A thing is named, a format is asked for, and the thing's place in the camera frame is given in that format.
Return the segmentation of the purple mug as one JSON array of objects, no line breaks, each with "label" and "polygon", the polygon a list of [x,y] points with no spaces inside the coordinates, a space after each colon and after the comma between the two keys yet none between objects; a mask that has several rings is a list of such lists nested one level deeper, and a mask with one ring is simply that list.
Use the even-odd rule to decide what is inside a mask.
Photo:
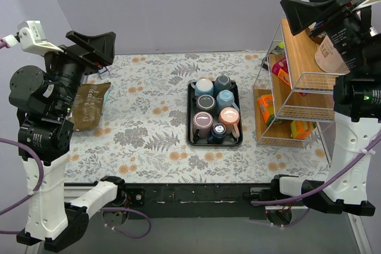
[{"label": "purple mug", "polygon": [[211,135],[213,116],[208,112],[197,112],[192,120],[193,141],[207,139]]}]

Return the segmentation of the dark blue mug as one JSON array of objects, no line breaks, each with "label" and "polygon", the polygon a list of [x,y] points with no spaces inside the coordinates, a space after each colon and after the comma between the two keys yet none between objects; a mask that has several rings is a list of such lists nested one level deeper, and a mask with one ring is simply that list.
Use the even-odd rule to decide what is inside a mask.
[{"label": "dark blue mug", "polygon": [[215,124],[211,129],[211,135],[207,139],[208,144],[220,145],[226,137],[226,126],[222,123]]}]

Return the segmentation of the pink mug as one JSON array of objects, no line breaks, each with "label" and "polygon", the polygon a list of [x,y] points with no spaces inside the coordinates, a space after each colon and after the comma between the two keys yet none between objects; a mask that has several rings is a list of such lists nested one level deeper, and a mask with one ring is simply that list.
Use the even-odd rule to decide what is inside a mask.
[{"label": "pink mug", "polygon": [[227,107],[221,110],[218,121],[225,126],[227,134],[232,134],[234,138],[238,139],[241,135],[238,127],[240,119],[237,109]]}]

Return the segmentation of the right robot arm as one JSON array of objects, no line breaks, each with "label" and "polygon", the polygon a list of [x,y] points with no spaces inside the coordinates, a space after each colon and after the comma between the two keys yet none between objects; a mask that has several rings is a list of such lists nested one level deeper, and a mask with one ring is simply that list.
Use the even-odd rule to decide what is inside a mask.
[{"label": "right robot arm", "polygon": [[333,100],[336,134],[330,172],[325,181],[277,175],[270,200],[254,206],[302,201],[327,214],[347,212],[372,216],[367,174],[374,147],[380,142],[380,35],[371,33],[371,7],[380,0],[281,0],[291,33],[309,29],[332,41],[348,74],[336,78]]}]

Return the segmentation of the light blue faceted mug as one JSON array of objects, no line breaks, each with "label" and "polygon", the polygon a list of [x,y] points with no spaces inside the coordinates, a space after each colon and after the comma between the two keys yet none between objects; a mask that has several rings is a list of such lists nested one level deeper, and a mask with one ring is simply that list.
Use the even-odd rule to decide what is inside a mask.
[{"label": "light blue faceted mug", "polygon": [[222,90],[216,97],[217,112],[220,113],[224,108],[232,107],[238,112],[239,107],[235,104],[234,94],[229,90]]}]

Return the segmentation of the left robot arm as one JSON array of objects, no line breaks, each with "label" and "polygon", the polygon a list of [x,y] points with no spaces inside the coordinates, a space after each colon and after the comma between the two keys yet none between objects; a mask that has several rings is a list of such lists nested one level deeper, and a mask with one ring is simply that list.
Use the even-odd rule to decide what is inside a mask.
[{"label": "left robot arm", "polygon": [[114,32],[86,36],[70,31],[66,36],[71,46],[55,46],[30,28],[19,30],[22,49],[43,56],[45,68],[18,69],[9,95],[17,108],[18,153],[30,193],[27,224],[17,241],[28,246],[41,242],[55,253],[81,239],[90,218],[104,206],[121,206],[127,198],[123,179],[104,177],[81,197],[64,200],[65,155],[74,129],[68,116],[84,76],[113,63],[116,39]]}]

